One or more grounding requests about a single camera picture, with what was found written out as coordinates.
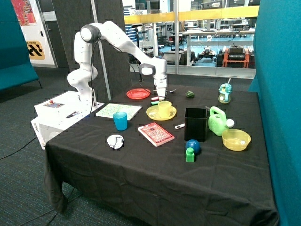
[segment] glass wall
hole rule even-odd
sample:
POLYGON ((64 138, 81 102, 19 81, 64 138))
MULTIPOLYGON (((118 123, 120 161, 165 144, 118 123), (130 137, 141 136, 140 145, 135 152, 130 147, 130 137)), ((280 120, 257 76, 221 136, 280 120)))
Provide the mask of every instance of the glass wall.
POLYGON ((255 76, 259 2, 123 0, 128 35, 145 54, 166 59, 168 73, 238 78, 255 76))

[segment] book cover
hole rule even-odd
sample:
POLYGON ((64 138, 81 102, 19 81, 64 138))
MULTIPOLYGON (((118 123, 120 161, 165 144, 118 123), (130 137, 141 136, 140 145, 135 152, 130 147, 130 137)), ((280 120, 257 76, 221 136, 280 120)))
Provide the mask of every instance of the book cover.
POLYGON ((174 139, 172 134, 155 122, 139 127, 138 131, 156 147, 174 139))
POLYGON ((131 120, 141 108, 141 105, 122 105, 109 103, 99 112, 97 112, 96 116, 113 118, 113 114, 116 112, 126 112, 127 120, 131 120))

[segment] blue ball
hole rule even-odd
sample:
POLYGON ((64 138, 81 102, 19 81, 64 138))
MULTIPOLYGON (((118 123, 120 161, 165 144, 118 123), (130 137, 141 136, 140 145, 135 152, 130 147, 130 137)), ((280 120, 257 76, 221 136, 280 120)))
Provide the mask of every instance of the blue ball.
POLYGON ((199 142, 197 140, 189 140, 186 143, 185 146, 185 150, 187 150, 187 148, 192 147, 194 150, 194 154, 199 154, 201 151, 201 145, 199 144, 199 142))

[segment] grey carpet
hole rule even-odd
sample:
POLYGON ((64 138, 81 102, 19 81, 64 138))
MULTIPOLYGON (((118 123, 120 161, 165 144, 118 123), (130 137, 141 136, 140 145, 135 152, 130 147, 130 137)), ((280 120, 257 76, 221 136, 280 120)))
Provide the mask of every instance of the grey carpet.
MULTIPOLYGON (((22 148, 35 137, 30 121, 36 117, 34 105, 68 90, 65 69, 35 68, 43 89, 33 81, 25 85, 0 91, 0 158, 22 148)), ((137 75, 132 74, 132 83, 137 83, 137 75)), ((199 76, 170 75, 169 87, 191 85, 219 88, 227 79, 199 76)), ((236 90, 247 90, 251 80, 233 80, 236 90)), ((37 139, 16 154, 0 160, 0 225, 18 226, 36 218, 52 207, 46 200, 42 188, 44 151, 37 139)), ((63 184, 63 192, 68 195, 73 188, 63 184)), ((76 189, 70 199, 80 195, 76 189)), ((54 216, 51 211, 25 225, 42 226, 54 216)), ((57 226, 146 226, 148 224, 127 218, 115 210, 80 196, 69 203, 64 214, 58 214, 51 225, 57 226)))

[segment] teal partition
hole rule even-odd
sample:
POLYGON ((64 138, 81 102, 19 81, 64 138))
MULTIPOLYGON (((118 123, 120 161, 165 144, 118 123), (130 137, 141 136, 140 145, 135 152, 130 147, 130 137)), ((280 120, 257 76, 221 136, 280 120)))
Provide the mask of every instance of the teal partition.
POLYGON ((262 0, 254 38, 256 76, 280 225, 301 225, 301 4, 262 0))
POLYGON ((0 1, 0 90, 38 80, 10 0, 0 1))

